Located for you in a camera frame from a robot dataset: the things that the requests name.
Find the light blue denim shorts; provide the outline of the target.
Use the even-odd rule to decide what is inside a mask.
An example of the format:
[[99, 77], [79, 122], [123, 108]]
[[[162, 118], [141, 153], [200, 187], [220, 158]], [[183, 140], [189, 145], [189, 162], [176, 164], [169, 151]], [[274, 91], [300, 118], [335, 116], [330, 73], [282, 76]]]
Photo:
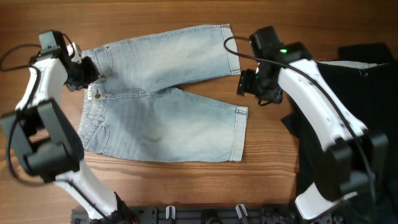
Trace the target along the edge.
[[179, 85], [238, 75], [229, 25], [201, 25], [85, 50], [99, 70], [78, 134], [87, 151], [134, 161], [239, 162], [248, 109]]

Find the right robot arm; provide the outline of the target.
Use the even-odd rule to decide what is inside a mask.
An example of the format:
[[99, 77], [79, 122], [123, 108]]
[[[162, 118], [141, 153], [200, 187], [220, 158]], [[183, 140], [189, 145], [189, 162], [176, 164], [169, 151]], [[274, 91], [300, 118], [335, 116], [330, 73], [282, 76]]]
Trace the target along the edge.
[[323, 151], [310, 186], [295, 198], [303, 221], [314, 221], [349, 199], [376, 189], [384, 174], [387, 136], [371, 133], [334, 94], [300, 42], [283, 44], [272, 26], [246, 39], [255, 70], [241, 72], [237, 93], [253, 94], [259, 106], [279, 104], [287, 93], [310, 123]]

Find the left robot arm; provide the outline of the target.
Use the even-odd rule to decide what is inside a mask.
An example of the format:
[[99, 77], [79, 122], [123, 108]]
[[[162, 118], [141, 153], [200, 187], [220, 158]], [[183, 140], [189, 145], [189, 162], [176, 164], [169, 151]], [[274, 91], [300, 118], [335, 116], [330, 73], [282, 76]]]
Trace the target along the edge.
[[98, 69], [60, 31], [42, 32], [39, 40], [40, 51], [25, 65], [30, 79], [24, 96], [13, 112], [1, 116], [10, 173], [24, 185], [59, 186], [86, 210], [90, 223], [138, 223], [88, 167], [81, 139], [60, 108], [62, 88], [88, 88]]

